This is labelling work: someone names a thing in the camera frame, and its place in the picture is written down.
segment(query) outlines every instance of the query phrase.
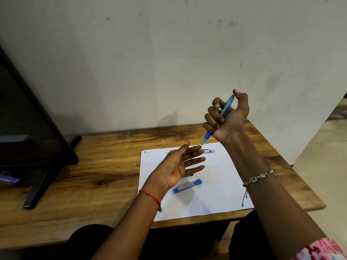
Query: red thread bracelet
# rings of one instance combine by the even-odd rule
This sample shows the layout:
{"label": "red thread bracelet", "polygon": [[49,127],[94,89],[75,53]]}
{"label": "red thread bracelet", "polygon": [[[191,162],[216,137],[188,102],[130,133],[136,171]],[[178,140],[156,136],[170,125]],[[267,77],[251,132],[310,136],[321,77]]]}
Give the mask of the red thread bracelet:
{"label": "red thread bracelet", "polygon": [[160,201],[157,199],[157,197],[155,197],[155,196],[154,196],[153,194],[151,194],[150,192],[147,192],[145,189],[141,189],[141,190],[138,191],[138,193],[140,193],[140,192],[144,192],[145,194],[147,194],[147,195],[149,195],[150,197],[152,197],[153,200],[156,201],[157,204],[159,205],[158,211],[161,212],[161,203],[160,203]]}

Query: right arm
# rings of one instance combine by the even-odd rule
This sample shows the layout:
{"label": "right arm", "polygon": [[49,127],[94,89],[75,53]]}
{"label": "right arm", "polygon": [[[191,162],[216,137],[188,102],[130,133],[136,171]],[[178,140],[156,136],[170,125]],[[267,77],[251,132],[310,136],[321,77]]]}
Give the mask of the right arm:
{"label": "right arm", "polygon": [[[214,132],[229,153],[242,182],[269,170],[244,130],[249,107],[247,94],[233,91],[238,99],[225,118],[219,108],[225,103],[216,98],[205,115],[204,128]],[[268,175],[247,187],[267,239],[277,259],[291,259],[305,246],[326,235],[277,181]]]}

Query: floor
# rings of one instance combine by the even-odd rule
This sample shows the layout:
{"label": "floor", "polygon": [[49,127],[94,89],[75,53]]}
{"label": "floor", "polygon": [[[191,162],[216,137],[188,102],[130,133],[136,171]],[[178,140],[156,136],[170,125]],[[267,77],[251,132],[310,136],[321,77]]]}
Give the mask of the floor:
{"label": "floor", "polygon": [[[310,212],[310,216],[347,252],[347,99],[341,100],[293,168],[327,205],[324,210]],[[229,259],[228,247],[236,223],[229,225],[205,259]],[[0,260],[20,259],[21,252],[0,252]]]}

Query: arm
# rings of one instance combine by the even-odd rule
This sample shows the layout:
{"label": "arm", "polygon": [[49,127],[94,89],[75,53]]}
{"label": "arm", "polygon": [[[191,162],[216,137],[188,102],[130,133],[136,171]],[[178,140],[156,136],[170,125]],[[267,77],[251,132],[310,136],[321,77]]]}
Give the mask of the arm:
{"label": "arm", "polygon": [[[225,118],[219,115],[219,107],[225,103],[216,98],[205,115],[204,127],[213,132],[229,153],[243,182],[269,170],[244,131],[249,107],[247,94],[234,90],[238,99],[236,109],[230,109]],[[259,220],[277,259],[291,259],[298,251],[312,242],[326,237],[318,225],[269,175],[247,186]]]}
{"label": "arm", "polygon": [[[143,189],[161,202],[167,191],[191,173],[205,166],[185,170],[186,167],[205,161],[204,157],[192,159],[204,153],[201,146],[189,148],[189,141],[178,150],[171,151],[150,174]],[[92,260],[138,259],[143,243],[158,211],[157,202],[140,192],[115,230],[110,234]]]}

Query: wooden desk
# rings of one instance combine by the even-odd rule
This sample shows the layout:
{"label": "wooden desk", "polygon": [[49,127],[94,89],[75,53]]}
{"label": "wooden desk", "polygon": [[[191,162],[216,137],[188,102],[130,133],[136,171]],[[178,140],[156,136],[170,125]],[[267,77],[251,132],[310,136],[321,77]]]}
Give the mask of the wooden desk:
{"label": "wooden desk", "polygon": [[[279,181],[306,211],[326,205],[250,123],[247,134]],[[0,249],[62,243],[88,224],[115,226],[136,196],[141,151],[201,144],[201,124],[85,135],[80,162],[61,170],[36,208],[22,209],[30,187],[0,186]],[[250,210],[155,222],[152,228],[236,219]]]}

